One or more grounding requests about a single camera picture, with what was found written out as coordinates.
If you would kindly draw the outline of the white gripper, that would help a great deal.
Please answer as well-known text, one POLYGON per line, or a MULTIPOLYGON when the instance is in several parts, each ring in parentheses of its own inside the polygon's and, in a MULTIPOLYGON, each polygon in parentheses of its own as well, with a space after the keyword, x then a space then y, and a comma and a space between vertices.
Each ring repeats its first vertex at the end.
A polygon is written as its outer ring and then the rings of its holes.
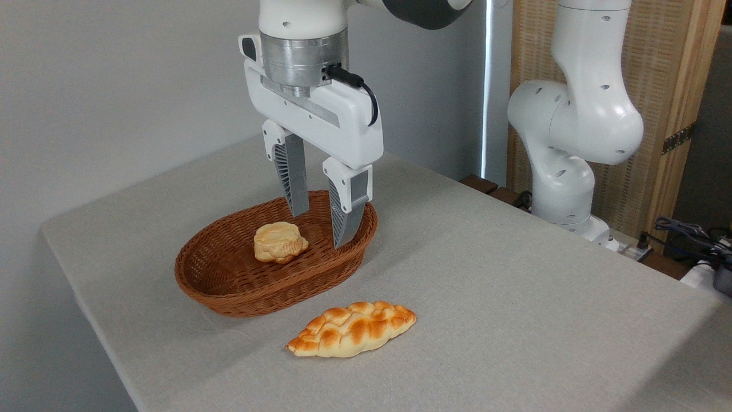
POLYGON ((262 128, 266 155, 274 162, 291 215, 309 211, 305 139, 332 156, 323 162, 323 171, 329 179, 334 247, 349 243, 373 198, 369 164, 383 154, 381 120, 369 126, 368 94, 332 81, 313 87, 309 97, 288 96, 249 58, 245 76, 254 107, 269 119, 262 128))

